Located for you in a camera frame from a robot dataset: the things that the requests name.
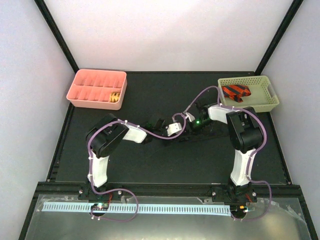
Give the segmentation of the black necktie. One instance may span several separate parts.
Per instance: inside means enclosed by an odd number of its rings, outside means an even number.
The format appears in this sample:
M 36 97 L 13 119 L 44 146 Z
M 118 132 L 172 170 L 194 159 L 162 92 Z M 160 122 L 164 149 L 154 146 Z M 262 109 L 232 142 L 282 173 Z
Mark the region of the black necktie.
M 215 138 L 228 137 L 229 132 L 223 129 L 203 129 L 201 131 L 185 131 L 182 135 L 173 139 L 172 141 L 175 143 L 183 143 L 183 142 L 197 142 L 197 141 L 205 141 L 211 140 Z

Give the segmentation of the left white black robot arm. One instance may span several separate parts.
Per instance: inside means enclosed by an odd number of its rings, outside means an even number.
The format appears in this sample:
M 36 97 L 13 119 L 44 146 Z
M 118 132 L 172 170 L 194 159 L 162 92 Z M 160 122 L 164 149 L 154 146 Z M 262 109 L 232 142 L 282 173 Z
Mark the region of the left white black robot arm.
M 109 113 L 103 117 L 86 136 L 89 159 L 87 178 L 92 184 L 89 193 L 97 200 L 103 199 L 108 192 L 104 185 L 107 180 L 107 168 L 111 153 L 121 141 L 147 144 L 152 138 L 173 140 L 183 134 L 187 126 L 187 114 L 176 113 L 173 123 L 165 127 L 166 135 L 158 135 L 140 125 L 121 120 Z

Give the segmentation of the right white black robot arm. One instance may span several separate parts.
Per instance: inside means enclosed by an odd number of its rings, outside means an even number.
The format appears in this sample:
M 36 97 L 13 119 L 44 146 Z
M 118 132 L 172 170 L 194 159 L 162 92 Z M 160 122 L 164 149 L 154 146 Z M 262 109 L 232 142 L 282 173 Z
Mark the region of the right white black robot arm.
M 234 163 L 227 184 L 228 198 L 240 201 L 250 191 L 251 172 L 257 150 L 265 142 L 265 131 L 252 107 L 236 108 L 221 103 L 209 104 L 205 100 L 196 100 L 195 106 L 199 117 L 191 119 L 190 128 L 193 132 L 213 122 L 227 125 L 229 139 L 234 148 Z

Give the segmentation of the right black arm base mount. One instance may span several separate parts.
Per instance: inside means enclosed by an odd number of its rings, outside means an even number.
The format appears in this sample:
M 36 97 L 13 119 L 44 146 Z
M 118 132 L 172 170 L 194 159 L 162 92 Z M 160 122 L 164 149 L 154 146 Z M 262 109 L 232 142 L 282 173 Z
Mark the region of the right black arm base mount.
M 257 197 L 253 195 L 251 186 L 231 187 L 229 185 L 218 185 L 211 188 L 213 202 L 224 203 L 256 203 Z

